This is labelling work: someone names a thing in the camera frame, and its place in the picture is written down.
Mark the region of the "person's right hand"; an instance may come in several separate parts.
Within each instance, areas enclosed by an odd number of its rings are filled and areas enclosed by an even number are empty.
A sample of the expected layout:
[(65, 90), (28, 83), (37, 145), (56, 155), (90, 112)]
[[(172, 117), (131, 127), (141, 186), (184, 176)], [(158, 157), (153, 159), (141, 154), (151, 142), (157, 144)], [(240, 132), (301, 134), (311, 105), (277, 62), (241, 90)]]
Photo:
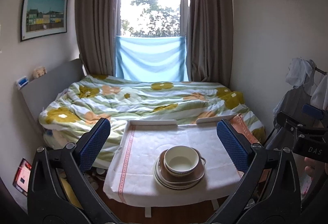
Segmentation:
[(315, 175), (315, 169), (316, 169), (317, 161), (313, 160), (311, 158), (305, 157), (304, 162), (305, 162), (305, 168), (304, 168), (305, 173), (309, 177), (313, 178), (314, 175)]

